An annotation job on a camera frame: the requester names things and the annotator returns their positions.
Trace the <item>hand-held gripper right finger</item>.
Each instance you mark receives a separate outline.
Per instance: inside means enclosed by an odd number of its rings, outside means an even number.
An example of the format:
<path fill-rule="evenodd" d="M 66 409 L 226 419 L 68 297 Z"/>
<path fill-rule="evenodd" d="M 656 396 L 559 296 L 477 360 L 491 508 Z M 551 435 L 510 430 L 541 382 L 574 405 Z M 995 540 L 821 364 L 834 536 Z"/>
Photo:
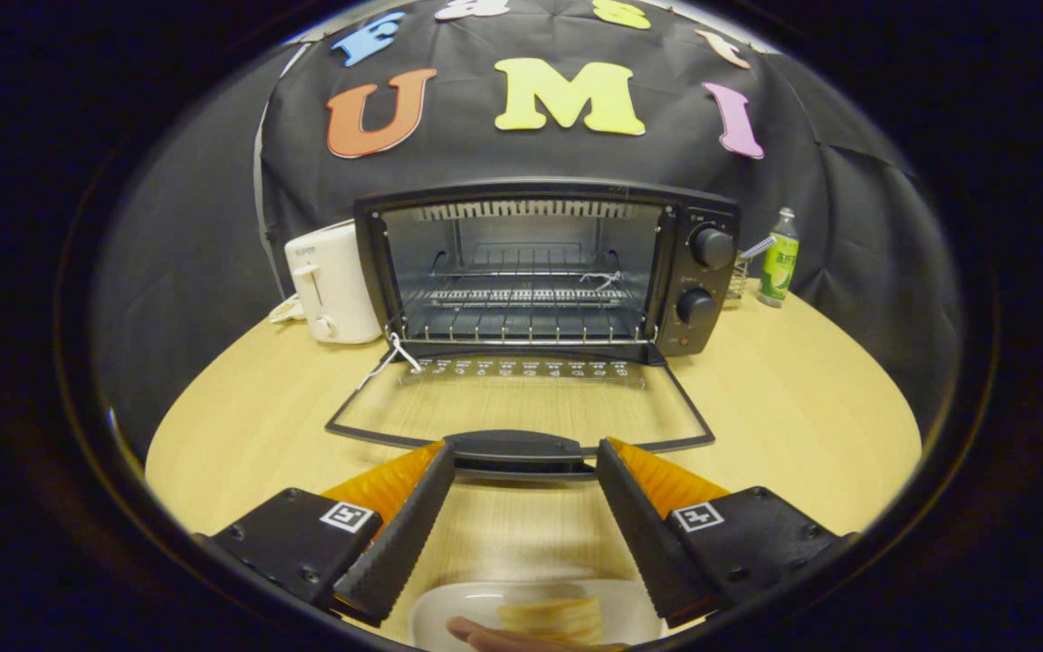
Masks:
<path fill-rule="evenodd" d="M 786 589 L 856 540 L 770 488 L 729 492 L 614 437 L 600 443 L 596 475 L 655 612 L 670 627 Z"/>

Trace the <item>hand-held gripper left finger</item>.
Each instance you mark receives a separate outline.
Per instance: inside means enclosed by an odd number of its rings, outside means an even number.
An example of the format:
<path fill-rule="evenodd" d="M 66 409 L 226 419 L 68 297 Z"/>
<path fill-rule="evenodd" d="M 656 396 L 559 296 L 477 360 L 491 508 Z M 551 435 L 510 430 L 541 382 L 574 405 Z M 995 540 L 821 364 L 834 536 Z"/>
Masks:
<path fill-rule="evenodd" d="M 323 493 L 285 488 L 198 544 L 322 612 L 380 626 L 421 557 L 455 478 L 443 441 Z"/>

